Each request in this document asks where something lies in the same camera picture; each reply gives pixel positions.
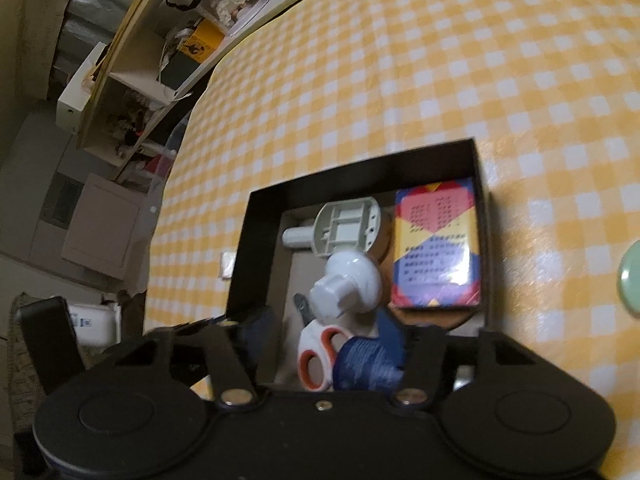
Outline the green round disc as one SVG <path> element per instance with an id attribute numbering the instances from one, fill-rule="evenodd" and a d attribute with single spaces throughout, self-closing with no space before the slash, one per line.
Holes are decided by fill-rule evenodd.
<path id="1" fill-rule="evenodd" d="M 640 316 L 640 240 L 633 242 L 620 259 L 616 273 L 620 301 L 635 318 Z"/>

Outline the grey plastic handle bracket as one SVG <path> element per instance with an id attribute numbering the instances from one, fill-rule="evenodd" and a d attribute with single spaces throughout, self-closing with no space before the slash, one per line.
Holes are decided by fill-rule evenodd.
<path id="1" fill-rule="evenodd" d="M 381 261 L 390 246 L 390 217 L 372 197 L 324 204 L 309 226 L 291 226 L 283 231 L 288 249 L 311 250 L 316 257 L 357 249 Z"/>

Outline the clear plastic wrapper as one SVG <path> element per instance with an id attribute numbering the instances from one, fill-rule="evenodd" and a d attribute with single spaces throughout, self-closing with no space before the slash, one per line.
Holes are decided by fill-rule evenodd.
<path id="1" fill-rule="evenodd" d="M 224 280 L 231 280 L 236 259 L 236 252 L 222 252 L 220 254 L 219 277 Z"/>

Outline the yellow checkered tablecloth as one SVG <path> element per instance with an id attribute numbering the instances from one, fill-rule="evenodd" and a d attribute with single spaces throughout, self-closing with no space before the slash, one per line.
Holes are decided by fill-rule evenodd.
<path id="1" fill-rule="evenodd" d="M 221 314 L 258 188 L 475 140 L 498 206 L 506 331 L 608 399 L 608 478 L 639 474 L 639 0 L 304 0 L 216 66 L 152 241 L 145 326 Z"/>

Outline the black cardboard box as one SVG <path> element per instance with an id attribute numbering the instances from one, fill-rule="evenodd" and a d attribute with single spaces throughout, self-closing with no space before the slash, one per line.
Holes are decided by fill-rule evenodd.
<path id="1" fill-rule="evenodd" d="M 299 389 L 304 296 L 322 324 L 470 336 L 491 323 L 488 199 L 477 147 L 454 141 L 250 194 L 227 304 L 258 382 Z"/>

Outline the colourful card box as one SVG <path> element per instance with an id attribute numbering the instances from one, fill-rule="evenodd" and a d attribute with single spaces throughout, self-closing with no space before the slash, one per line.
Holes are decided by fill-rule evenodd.
<path id="1" fill-rule="evenodd" d="M 396 193 L 390 304 L 401 309 L 480 304 L 480 234 L 472 180 Z"/>

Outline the round cork coaster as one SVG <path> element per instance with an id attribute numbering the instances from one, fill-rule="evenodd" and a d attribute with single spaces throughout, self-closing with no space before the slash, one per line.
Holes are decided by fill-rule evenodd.
<path id="1" fill-rule="evenodd" d="M 451 330 L 482 310 L 482 258 L 469 214 L 431 228 L 397 217 L 380 261 L 382 305 L 400 322 Z"/>

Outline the yellow printed box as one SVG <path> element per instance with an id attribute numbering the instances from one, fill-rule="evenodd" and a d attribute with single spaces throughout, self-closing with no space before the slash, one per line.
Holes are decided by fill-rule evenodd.
<path id="1" fill-rule="evenodd" d="M 178 51 L 198 64 L 204 63 L 224 41 L 224 33 L 211 21 L 201 20 L 181 41 Z"/>

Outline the wooden shelf unit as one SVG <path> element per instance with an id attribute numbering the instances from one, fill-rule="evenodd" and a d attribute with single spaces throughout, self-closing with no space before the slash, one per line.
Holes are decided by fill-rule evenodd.
<path id="1" fill-rule="evenodd" d="M 114 167 L 120 180 L 133 159 L 149 160 L 203 92 L 213 68 L 251 32 L 302 0 L 272 0 L 239 32 L 224 35 L 202 64 L 178 51 L 202 18 L 165 0 L 134 0 L 114 38 L 97 44 L 56 103 L 56 123 L 78 148 Z"/>

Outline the orange handled scissors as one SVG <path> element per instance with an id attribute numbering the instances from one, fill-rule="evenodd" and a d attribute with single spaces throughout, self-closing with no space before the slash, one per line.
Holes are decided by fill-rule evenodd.
<path id="1" fill-rule="evenodd" d="M 332 387 L 337 353 L 352 338 L 352 333 L 338 325 L 322 324 L 314 316 L 310 303 L 303 294 L 296 292 L 293 300 L 304 324 L 297 345 L 298 379 L 308 391 L 326 391 Z"/>

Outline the blue supplement bottle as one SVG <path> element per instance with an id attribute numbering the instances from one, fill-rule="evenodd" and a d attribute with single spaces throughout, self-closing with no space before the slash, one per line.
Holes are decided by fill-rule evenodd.
<path id="1" fill-rule="evenodd" d="M 406 356 L 380 338 L 352 337 L 337 353 L 332 370 L 336 391 L 373 391 L 389 396 L 399 386 Z"/>

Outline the white suction cup knob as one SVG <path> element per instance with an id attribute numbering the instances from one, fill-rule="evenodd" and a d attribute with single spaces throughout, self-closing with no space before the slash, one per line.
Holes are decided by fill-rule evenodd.
<path id="1" fill-rule="evenodd" d="M 322 278 L 309 292 L 314 314 L 334 321 L 349 313 L 368 313 L 381 302 L 383 281 L 378 266 L 357 249 L 336 252 L 326 260 Z"/>

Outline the grey curtain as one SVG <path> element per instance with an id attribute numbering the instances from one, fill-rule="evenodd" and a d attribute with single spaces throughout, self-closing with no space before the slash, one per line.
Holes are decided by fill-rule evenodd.
<path id="1" fill-rule="evenodd" d="M 115 36 L 132 0 L 70 0 L 50 71 L 50 94 L 61 92 L 92 49 Z"/>

